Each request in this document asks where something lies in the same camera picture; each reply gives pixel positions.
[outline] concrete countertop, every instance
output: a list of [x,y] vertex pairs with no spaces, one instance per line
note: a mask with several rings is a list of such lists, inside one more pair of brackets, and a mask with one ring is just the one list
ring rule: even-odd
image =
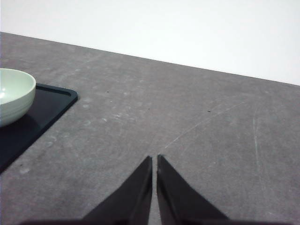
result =
[[7,33],[1,67],[80,97],[2,174],[4,225],[82,218],[159,153],[230,218],[300,225],[300,86]]

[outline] bowl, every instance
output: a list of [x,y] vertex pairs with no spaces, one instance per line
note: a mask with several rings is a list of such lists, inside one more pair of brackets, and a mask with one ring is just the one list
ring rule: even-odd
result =
[[20,70],[0,68],[0,127],[20,119],[31,107],[36,80]]

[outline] black object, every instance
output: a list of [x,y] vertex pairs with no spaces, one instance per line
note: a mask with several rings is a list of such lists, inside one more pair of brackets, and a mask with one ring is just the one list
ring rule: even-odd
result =
[[83,220],[35,221],[22,225],[146,225],[152,197],[152,158],[146,157],[127,180]]
[[192,189],[162,155],[157,157],[157,197],[163,225],[283,225],[230,220]]
[[0,128],[0,173],[31,146],[78,99],[73,90],[37,84],[29,111]]

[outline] tray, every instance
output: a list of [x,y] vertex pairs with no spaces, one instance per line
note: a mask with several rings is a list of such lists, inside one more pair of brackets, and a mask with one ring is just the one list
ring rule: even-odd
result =
[[29,111],[18,121],[0,128],[0,173],[31,146],[76,101],[75,91],[37,84]]

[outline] bowl rim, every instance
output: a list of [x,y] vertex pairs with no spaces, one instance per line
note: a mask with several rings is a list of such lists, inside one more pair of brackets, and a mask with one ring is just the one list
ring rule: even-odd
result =
[[31,93],[31,92],[36,88],[37,81],[36,81],[36,79],[35,79],[32,75],[30,75],[29,73],[26,73],[26,72],[21,71],[21,70],[18,70],[18,69],[10,69],[10,68],[3,68],[3,67],[1,67],[1,68],[0,68],[0,72],[1,72],[2,70],[13,70],[13,71],[17,71],[17,72],[21,72],[21,73],[23,73],[23,74],[26,74],[27,76],[29,76],[29,77],[33,80],[33,85],[32,85],[32,87],[29,89],[29,91],[25,92],[25,94],[23,94],[21,97],[17,97],[17,98],[15,98],[15,99],[10,100],[10,101],[8,101],[8,102],[6,102],[6,103],[3,103],[3,104],[1,104],[1,101],[0,101],[0,105],[5,105],[5,104],[8,104],[8,103],[10,103],[10,102],[16,101],[16,100],[18,100],[18,99],[20,99],[20,98],[23,98],[24,96],[28,95],[29,93]]

